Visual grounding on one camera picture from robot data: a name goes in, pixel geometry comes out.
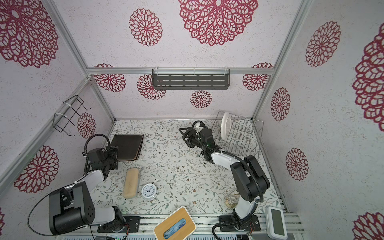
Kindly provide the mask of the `black square plate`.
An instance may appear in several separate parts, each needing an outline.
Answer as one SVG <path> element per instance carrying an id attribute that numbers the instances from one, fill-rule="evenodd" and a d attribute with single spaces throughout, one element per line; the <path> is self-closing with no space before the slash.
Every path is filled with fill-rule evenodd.
<path id="1" fill-rule="evenodd" d="M 144 135 L 115 135 L 111 146 L 118 147 L 119 162 L 138 160 L 143 146 Z"/>

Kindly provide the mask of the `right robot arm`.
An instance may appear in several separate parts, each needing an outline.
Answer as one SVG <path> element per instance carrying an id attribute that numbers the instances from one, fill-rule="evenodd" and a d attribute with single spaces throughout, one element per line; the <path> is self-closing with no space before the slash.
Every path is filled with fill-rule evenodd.
<path id="1" fill-rule="evenodd" d="M 190 148 L 200 148 L 204 159 L 214 165 L 231 171 L 239 202 L 234 210 L 236 220 L 251 216 L 259 203 L 264 201 L 264 194 L 271 184 L 255 156 L 241 158 L 216 145 L 211 129 L 203 128 L 199 132 L 192 127 L 180 128 L 183 141 Z"/>

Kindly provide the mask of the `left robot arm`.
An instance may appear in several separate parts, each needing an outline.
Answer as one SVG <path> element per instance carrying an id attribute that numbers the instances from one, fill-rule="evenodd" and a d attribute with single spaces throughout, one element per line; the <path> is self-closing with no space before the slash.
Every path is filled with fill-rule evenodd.
<path id="1" fill-rule="evenodd" d="M 120 232 L 126 220 L 118 207 L 95 207 L 90 192 L 106 180 L 111 170 L 119 168 L 119 147 L 97 148 L 83 153 L 85 173 L 73 184 L 49 194 L 49 227 L 62 235 L 85 226 L 99 226 L 100 231 Z"/>

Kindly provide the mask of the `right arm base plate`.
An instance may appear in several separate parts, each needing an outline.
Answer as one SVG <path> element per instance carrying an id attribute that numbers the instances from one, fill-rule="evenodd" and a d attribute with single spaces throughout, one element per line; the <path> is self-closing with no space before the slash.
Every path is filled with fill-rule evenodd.
<path id="1" fill-rule="evenodd" d="M 219 216 L 219 224 L 226 224 L 221 226 L 221 232 L 259 232 L 261 231 L 261 225 L 256 215 L 251 215 L 248 219 L 242 220 L 241 223 L 229 225 L 229 223 L 236 222 L 234 216 Z"/>

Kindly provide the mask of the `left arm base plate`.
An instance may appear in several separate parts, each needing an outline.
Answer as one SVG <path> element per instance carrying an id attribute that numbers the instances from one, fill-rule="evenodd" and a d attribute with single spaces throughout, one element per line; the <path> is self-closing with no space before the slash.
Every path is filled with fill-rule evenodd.
<path id="1" fill-rule="evenodd" d="M 97 233 L 137 233 L 140 221 L 141 217 L 125 216 L 124 220 L 117 219 L 99 226 Z"/>

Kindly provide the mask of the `white round floral plate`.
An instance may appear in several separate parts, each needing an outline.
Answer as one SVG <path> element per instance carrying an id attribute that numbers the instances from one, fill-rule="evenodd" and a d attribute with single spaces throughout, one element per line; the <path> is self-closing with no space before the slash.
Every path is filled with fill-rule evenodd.
<path id="1" fill-rule="evenodd" d="M 224 141 L 227 141 L 232 128 L 232 119 L 229 112 L 225 112 L 221 123 L 221 137 Z"/>

